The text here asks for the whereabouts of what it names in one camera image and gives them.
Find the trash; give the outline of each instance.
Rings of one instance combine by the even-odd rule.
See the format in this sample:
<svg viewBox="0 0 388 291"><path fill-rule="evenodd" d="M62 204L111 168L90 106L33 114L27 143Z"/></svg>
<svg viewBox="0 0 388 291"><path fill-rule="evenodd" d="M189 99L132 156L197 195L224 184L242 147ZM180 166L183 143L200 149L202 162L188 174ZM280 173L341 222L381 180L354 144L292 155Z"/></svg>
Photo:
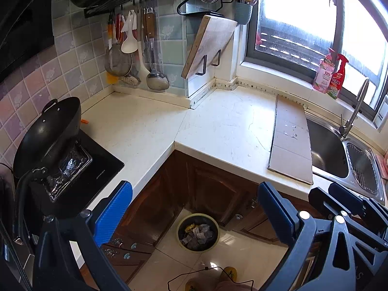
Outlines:
<svg viewBox="0 0 388 291"><path fill-rule="evenodd" d="M195 251L199 245L206 244L206 242L214 236L214 233L210 230L210 225L191 224L185 229L185 236L181 240L189 250Z"/></svg>

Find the wooden cutting board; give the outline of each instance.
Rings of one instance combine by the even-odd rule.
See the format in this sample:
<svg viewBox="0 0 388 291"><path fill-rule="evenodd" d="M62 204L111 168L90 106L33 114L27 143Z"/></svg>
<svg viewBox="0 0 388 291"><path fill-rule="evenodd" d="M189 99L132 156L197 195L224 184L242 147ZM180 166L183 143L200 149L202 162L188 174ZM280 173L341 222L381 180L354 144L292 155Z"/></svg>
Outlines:
<svg viewBox="0 0 388 291"><path fill-rule="evenodd" d="M276 98L276 118L268 169L313 184L310 135L303 107Z"/></svg>
<svg viewBox="0 0 388 291"><path fill-rule="evenodd" d="M210 66L218 51L226 47L236 25L236 21L227 18L205 15L187 57L182 77L187 79L197 72L202 72L205 55L207 55L206 67Z"/></svg>

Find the window sill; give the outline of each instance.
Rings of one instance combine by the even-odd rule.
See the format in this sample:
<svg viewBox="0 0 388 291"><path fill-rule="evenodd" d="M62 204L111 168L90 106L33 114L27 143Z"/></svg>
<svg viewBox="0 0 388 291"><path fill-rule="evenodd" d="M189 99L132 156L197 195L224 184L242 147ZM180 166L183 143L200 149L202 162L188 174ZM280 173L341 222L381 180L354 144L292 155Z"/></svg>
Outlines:
<svg viewBox="0 0 388 291"><path fill-rule="evenodd" d="M339 98L334 100L329 95L314 90L310 83L271 68L242 62L237 67L236 75L240 79L249 80L252 84L271 87L281 92L300 97L338 117L341 117L342 114L344 120L349 119L354 111L352 106ZM362 114L358 114L354 121L354 127L364 135L370 137L373 141L375 141L375 137L377 138L379 136L379 132L374 124Z"/></svg>

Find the utensil holder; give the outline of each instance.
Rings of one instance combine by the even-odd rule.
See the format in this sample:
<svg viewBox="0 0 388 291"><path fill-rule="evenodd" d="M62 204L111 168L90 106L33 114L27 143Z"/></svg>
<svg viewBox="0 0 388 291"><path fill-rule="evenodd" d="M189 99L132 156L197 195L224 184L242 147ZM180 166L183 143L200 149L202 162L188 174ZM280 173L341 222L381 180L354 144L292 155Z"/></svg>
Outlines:
<svg viewBox="0 0 388 291"><path fill-rule="evenodd" d="M251 20L253 6L246 3L236 3L234 20L239 25L246 25Z"/></svg>

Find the faucet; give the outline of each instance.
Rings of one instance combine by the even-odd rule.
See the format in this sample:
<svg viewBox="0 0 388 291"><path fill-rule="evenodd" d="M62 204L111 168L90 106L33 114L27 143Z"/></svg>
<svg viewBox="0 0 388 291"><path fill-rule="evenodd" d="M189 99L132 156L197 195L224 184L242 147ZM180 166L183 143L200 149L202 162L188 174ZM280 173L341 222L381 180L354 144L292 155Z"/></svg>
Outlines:
<svg viewBox="0 0 388 291"><path fill-rule="evenodd" d="M338 131L343 138L346 138L346 136L348 135L348 133L350 132L350 130L353 127L353 121L354 121L354 119L356 119L358 111L360 110L361 104L364 101L366 92L368 90L368 86L369 86L369 78L367 77L365 79L364 83L362 84L360 90L358 91L358 94L356 97L357 105L354 108L354 112L353 112L352 116L350 117L350 119L348 121L346 121L345 125L343 125L343 119L342 119L342 114L341 114L341 126L338 129Z"/></svg>

